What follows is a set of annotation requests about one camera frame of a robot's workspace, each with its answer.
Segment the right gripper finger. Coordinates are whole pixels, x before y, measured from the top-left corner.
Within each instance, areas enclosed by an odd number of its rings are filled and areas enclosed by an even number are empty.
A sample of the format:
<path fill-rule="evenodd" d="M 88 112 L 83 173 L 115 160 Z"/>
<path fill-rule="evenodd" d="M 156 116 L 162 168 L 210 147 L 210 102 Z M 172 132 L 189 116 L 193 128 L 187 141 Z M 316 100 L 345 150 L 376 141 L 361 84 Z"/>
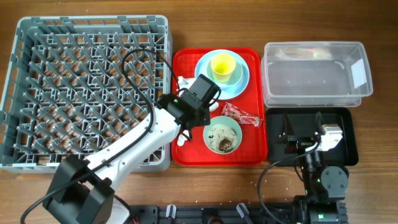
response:
<path fill-rule="evenodd" d="M 323 119 L 323 116 L 321 112 L 317 112 L 315 114 L 315 124 L 316 124 L 316 131 L 318 134 L 323 134 L 323 125 L 326 124 L 325 120 Z"/>
<path fill-rule="evenodd" d="M 282 127 L 277 139 L 279 144 L 288 144 L 294 141 L 294 131 L 286 113 L 282 114 Z"/>

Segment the red snack wrapper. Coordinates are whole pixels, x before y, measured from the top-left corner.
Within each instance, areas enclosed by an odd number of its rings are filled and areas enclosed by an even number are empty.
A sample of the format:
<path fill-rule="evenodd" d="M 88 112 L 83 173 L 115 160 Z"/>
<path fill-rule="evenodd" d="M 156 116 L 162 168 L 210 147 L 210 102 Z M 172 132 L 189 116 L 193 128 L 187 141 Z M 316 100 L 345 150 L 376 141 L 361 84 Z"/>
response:
<path fill-rule="evenodd" d="M 222 116 L 227 116 L 234 119 L 239 124 L 250 124 L 255 127 L 260 127 L 263 120 L 257 116 L 254 116 L 231 103 L 226 103 L 221 110 Z"/>

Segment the mint green food bowl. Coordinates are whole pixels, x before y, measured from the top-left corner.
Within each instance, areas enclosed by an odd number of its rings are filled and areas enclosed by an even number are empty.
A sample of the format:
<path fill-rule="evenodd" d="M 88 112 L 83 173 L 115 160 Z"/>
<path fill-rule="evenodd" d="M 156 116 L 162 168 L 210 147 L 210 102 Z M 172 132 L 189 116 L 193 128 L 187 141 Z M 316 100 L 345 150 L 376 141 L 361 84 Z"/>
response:
<path fill-rule="evenodd" d="M 203 140 L 209 150 L 217 154 L 230 154 L 243 140 L 240 125 L 227 116 L 217 116 L 203 130 Z"/>

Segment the yellow plastic cup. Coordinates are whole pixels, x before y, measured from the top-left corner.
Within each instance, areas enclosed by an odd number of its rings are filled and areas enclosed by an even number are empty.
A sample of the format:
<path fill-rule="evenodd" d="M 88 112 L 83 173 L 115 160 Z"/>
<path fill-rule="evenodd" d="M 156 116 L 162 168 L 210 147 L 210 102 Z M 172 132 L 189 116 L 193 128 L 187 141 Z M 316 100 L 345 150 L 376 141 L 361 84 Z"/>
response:
<path fill-rule="evenodd" d="M 225 83 L 234 72 L 236 61 L 232 55 L 221 53 L 211 59 L 210 65 L 213 78 L 219 83 Z"/>

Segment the white napkin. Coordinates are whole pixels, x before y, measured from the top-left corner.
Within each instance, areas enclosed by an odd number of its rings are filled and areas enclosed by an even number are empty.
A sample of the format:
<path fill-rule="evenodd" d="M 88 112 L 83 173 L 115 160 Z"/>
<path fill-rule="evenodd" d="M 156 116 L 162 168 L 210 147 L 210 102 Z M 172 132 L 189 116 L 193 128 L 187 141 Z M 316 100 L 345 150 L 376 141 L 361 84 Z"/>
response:
<path fill-rule="evenodd" d="M 219 107 L 219 103 L 218 103 L 218 102 L 215 102 L 214 104 L 212 104 L 212 105 L 209 107 L 209 111 L 212 112 L 212 111 L 216 110 L 218 107 Z"/>

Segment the white plastic fork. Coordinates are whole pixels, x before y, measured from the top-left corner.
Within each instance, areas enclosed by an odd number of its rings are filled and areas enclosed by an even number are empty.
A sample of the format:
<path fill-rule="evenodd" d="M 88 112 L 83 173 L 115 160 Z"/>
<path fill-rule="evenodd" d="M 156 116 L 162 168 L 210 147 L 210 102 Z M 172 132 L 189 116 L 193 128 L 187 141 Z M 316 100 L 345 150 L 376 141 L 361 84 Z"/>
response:
<path fill-rule="evenodd" d="M 178 135 L 177 145 L 183 146 L 185 141 L 191 141 L 191 140 L 192 140 L 192 137 L 191 137 L 189 130 L 184 130 L 182 133 L 180 133 Z"/>

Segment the rice and food scraps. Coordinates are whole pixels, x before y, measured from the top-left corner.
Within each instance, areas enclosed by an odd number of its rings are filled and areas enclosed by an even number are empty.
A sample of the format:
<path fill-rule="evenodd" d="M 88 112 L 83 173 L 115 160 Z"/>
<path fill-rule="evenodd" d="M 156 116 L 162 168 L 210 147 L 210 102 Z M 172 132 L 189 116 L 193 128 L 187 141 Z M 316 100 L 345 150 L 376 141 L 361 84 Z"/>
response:
<path fill-rule="evenodd" d="M 212 126 L 205 137 L 210 149 L 221 154 L 233 151 L 238 145 L 238 136 L 235 130 L 225 124 Z"/>

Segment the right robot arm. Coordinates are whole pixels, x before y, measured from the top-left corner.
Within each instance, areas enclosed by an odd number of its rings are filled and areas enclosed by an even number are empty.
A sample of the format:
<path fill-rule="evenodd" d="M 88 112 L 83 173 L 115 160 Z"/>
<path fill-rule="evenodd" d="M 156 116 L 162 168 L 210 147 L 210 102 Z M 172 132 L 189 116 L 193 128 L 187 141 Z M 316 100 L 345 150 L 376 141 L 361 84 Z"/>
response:
<path fill-rule="evenodd" d="M 326 124 L 322 114 L 315 115 L 318 125 L 313 136 L 294 133 L 287 114 L 282 115 L 282 131 L 276 140 L 285 152 L 296 153 L 306 193 L 294 197 L 291 223 L 348 223 L 345 204 L 349 172 L 343 166 L 329 166 L 323 154 L 337 146 L 343 131 L 337 124 Z"/>

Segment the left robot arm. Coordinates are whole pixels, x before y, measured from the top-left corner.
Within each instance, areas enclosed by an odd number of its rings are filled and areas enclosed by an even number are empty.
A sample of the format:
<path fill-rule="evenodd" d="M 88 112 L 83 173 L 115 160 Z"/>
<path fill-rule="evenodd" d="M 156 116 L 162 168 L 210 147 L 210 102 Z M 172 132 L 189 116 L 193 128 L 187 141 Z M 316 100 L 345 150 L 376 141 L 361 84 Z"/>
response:
<path fill-rule="evenodd" d="M 184 130 L 210 123 L 210 105 L 221 89 L 200 75 L 180 95 L 162 95 L 136 127 L 100 152 L 58 166 L 44 208 L 60 223 L 125 223 L 130 211 L 115 196 L 124 179 L 155 150 Z"/>

